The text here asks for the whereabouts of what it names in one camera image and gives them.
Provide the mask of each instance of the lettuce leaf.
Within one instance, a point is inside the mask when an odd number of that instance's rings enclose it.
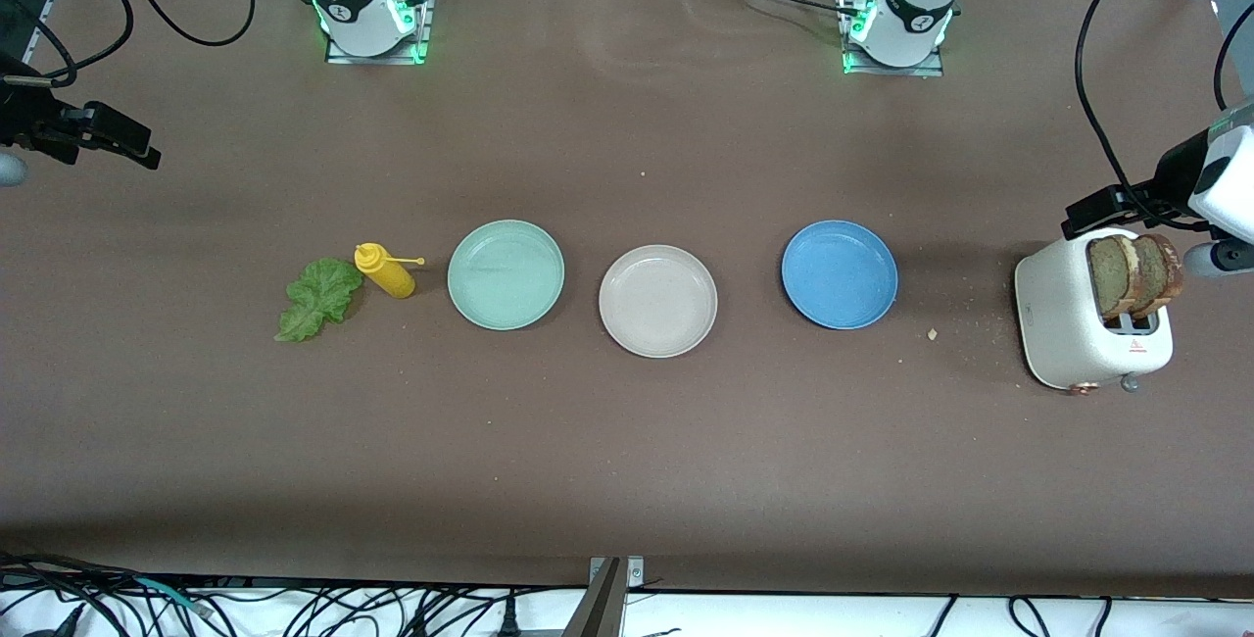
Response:
[[[278,316],[276,341],[303,341],[322,330],[322,321],[341,324],[361,281],[361,271],[341,258],[310,262],[300,280],[287,285],[292,306]]]

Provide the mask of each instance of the mint green plate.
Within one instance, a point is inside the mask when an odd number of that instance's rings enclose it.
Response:
[[[523,221],[477,227],[449,262],[453,306],[490,330],[535,324],[557,302],[563,281],[566,263],[556,241]]]

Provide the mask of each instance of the plate rim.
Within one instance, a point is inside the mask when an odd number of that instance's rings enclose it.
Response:
[[[786,275],[788,273],[788,262],[789,262],[790,253],[795,253],[794,245],[798,243],[798,240],[800,240],[801,236],[805,234],[806,231],[818,231],[818,229],[820,229],[820,227],[831,227],[831,226],[843,226],[843,227],[851,226],[851,227],[855,227],[855,229],[865,232],[867,234],[872,236],[872,238],[874,241],[877,241],[877,243],[880,245],[880,247],[883,248],[883,252],[888,257],[888,265],[890,266],[889,271],[890,271],[890,275],[893,276],[893,292],[892,292],[892,296],[888,298],[888,305],[884,307],[884,310],[882,312],[878,312],[877,316],[873,316],[872,320],[865,321],[865,324],[859,324],[859,325],[829,325],[829,324],[824,324],[824,321],[818,320],[815,316],[811,315],[810,311],[806,311],[806,307],[803,307],[800,305],[800,302],[796,301],[796,297],[793,295],[793,288],[789,287],[789,280],[788,280],[788,275]],[[801,316],[805,316],[805,318],[810,320],[811,324],[820,325],[821,327],[828,329],[828,330],[859,330],[859,329],[867,329],[869,325],[875,324],[875,321],[884,318],[884,316],[888,316],[888,312],[892,310],[893,305],[897,302],[897,292],[900,288],[900,275],[899,275],[898,268],[897,268],[897,258],[893,257],[893,250],[890,247],[888,247],[888,243],[885,243],[885,241],[883,238],[880,238],[880,236],[878,236],[877,232],[874,232],[873,229],[870,229],[870,227],[865,227],[865,226],[860,224],[860,222],[841,221],[841,218],[828,218],[826,221],[810,222],[809,226],[801,227],[800,231],[794,232],[793,237],[789,238],[788,245],[785,245],[784,257],[780,258],[780,280],[784,283],[784,293],[786,293],[786,296],[789,298],[789,302],[791,302],[793,307],[795,307],[795,310],[798,312],[800,312]]]
[[[642,250],[662,250],[662,252],[681,253],[682,256],[690,258],[690,262],[695,262],[696,266],[701,267],[700,275],[702,275],[705,281],[707,281],[707,283],[710,285],[710,296],[712,302],[712,307],[710,310],[710,318],[706,322],[705,329],[701,332],[701,336],[698,336],[696,341],[690,344],[690,346],[682,347],[682,350],[680,351],[665,352],[665,355],[657,355],[657,352],[641,352],[640,350],[633,350],[631,346],[627,346],[627,344],[623,344],[622,339],[618,339],[618,336],[614,335],[614,330],[609,326],[608,321],[606,321],[606,297],[607,297],[606,287],[611,280],[609,272],[613,272],[616,267],[618,267],[622,262],[627,262],[628,258],[637,256],[637,253],[641,253]],[[677,258],[676,261],[672,262],[683,265],[683,262],[677,261]],[[618,258],[614,258],[614,262],[611,262],[609,267],[606,267],[604,275],[601,275],[601,287],[598,288],[597,292],[597,312],[599,312],[601,315],[602,329],[606,330],[606,334],[609,334],[609,337],[613,339],[614,344],[618,344],[618,347],[622,347],[622,350],[632,352],[632,355],[635,356],[641,356],[642,359],[650,359],[650,360],[673,359],[673,356],[682,356],[685,352],[688,352],[695,347],[700,346],[700,344],[705,341],[707,336],[710,336],[710,332],[711,330],[714,330],[714,325],[719,318],[719,286],[716,281],[714,281],[714,275],[711,275],[710,268],[705,266],[701,258],[696,257],[695,253],[690,253],[688,250],[678,248],[675,247],[675,245],[667,245],[667,243],[640,245],[636,248],[627,250],[627,252],[618,256]]]
[[[475,321],[474,318],[472,318],[466,313],[465,307],[461,306],[461,302],[458,302],[456,293],[453,293],[454,288],[451,283],[453,262],[456,262],[458,253],[463,253],[463,258],[469,257],[465,256],[464,253],[465,250],[468,248],[466,243],[469,243],[469,241],[474,238],[474,236],[478,234],[479,231],[488,229],[488,227],[502,227],[502,226],[524,226],[527,227],[527,229],[542,234],[543,240],[545,240],[545,243],[552,245],[553,252],[557,253],[557,266],[558,266],[557,290],[553,293],[552,301],[548,302],[548,306],[543,307],[543,311],[540,311],[538,316],[534,316],[534,318],[525,321],[525,324],[508,325],[508,327],[500,327],[500,325],[485,325],[482,324],[482,321]],[[453,301],[453,307],[455,307],[455,310],[460,312],[461,318],[470,321],[470,324],[478,325],[479,329],[485,329],[485,330],[519,330],[519,329],[525,329],[529,325],[535,324],[538,320],[544,318],[548,315],[548,312],[551,312],[553,307],[557,305],[558,300],[562,297],[562,292],[566,288],[566,256],[564,253],[562,253],[562,247],[561,245],[557,243],[557,240],[549,234],[549,231],[543,229],[543,227],[539,227],[529,221],[520,221],[520,218],[499,218],[499,221],[484,222],[483,226],[475,227],[474,231],[466,232],[465,237],[461,238],[461,241],[459,241],[458,247],[453,248],[453,256],[449,257],[449,267],[448,272],[445,272],[444,280],[445,280],[444,285],[449,290],[449,298],[451,298]]]

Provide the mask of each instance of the table surface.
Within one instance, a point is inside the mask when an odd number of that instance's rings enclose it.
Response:
[[[117,0],[56,0],[71,51]],[[161,0],[204,35],[245,0]],[[439,0],[429,64],[321,60],[298,0],[233,46],[134,39],[66,100],[153,128],[148,173],[31,158],[0,192],[0,545],[137,569],[662,586],[1250,594],[1251,280],[1190,281],[1139,395],[1027,374],[1012,267],[1111,182],[1075,98],[1088,0],[962,0],[943,79],[846,75],[830,16],[775,0]],[[1090,92],[1135,177],[1214,115],[1208,3],[1109,0]],[[55,64],[46,43],[38,61]],[[453,308],[484,222],[561,245],[518,332]],[[877,231],[889,315],[821,330],[785,298],[790,236]],[[277,344],[288,281],[376,240],[423,292],[364,287]],[[703,344],[607,336],[601,275],[690,250]],[[1181,247],[1190,241],[1179,240]],[[937,330],[934,341],[928,330]]]

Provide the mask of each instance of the yellow bottle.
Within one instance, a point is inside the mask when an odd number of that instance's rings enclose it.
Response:
[[[362,275],[367,276],[375,285],[380,285],[384,292],[389,292],[393,297],[408,297],[416,287],[410,272],[398,265],[380,243],[357,245],[352,262]]]

